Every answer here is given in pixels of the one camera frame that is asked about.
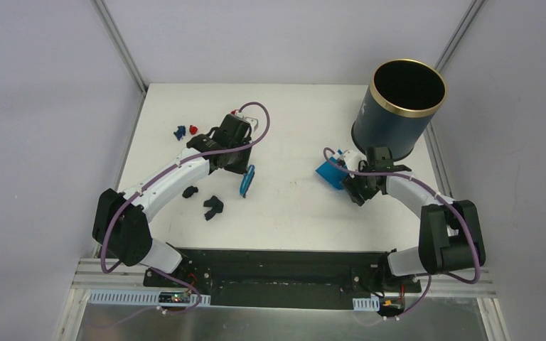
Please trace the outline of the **blue hand brush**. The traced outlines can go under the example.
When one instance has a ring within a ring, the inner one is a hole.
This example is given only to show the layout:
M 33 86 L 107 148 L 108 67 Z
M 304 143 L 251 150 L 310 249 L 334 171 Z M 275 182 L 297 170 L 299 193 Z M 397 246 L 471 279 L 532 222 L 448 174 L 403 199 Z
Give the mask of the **blue hand brush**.
M 243 178 L 239 187 L 239 193 L 243 198 L 246 198 L 247 192 L 250 189 L 254 176 L 255 176 L 255 166 L 253 164 L 250 164 L 247 167 L 247 171 L 243 175 Z

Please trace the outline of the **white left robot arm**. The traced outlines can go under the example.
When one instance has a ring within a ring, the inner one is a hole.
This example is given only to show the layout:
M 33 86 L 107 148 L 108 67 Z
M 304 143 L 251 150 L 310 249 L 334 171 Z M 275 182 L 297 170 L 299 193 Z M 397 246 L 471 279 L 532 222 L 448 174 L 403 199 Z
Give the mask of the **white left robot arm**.
M 157 173 L 122 192 L 105 190 L 97 204 L 93 239 L 122 264 L 158 269 L 169 286 L 182 286 L 188 278 L 182 254 L 154 239 L 149 223 L 172 199 L 218 169 L 240 174 L 239 192 L 246 196 L 255 172 L 249 160 L 251 135 L 257 127 L 257 119 L 239 112 L 227 114 L 220 126 L 194 136 Z

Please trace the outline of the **blue plastic dustpan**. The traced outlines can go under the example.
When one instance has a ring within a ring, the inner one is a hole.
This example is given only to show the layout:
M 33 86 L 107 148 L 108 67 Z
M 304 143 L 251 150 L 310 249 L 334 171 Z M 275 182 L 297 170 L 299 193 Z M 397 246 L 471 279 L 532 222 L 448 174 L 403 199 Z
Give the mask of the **blue plastic dustpan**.
M 343 190 L 342 181 L 348 174 L 333 166 L 338 163 L 335 157 L 330 157 L 330 160 L 331 162 L 324 161 L 315 172 L 335 190 Z

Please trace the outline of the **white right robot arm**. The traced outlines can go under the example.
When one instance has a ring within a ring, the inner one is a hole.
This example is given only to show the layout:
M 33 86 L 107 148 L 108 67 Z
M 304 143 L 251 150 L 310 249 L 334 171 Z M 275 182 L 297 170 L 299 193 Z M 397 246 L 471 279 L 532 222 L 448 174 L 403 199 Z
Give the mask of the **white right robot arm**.
M 404 277 L 442 274 L 467 284 L 481 277 L 485 251 L 476 206 L 433 190 L 405 165 L 394 163 L 387 147 L 366 156 L 344 151 L 338 161 L 347 175 L 342 186 L 359 206 L 377 194 L 389 195 L 419 218 L 415 247 L 391 251 L 382 258 L 375 282 L 393 291 Z

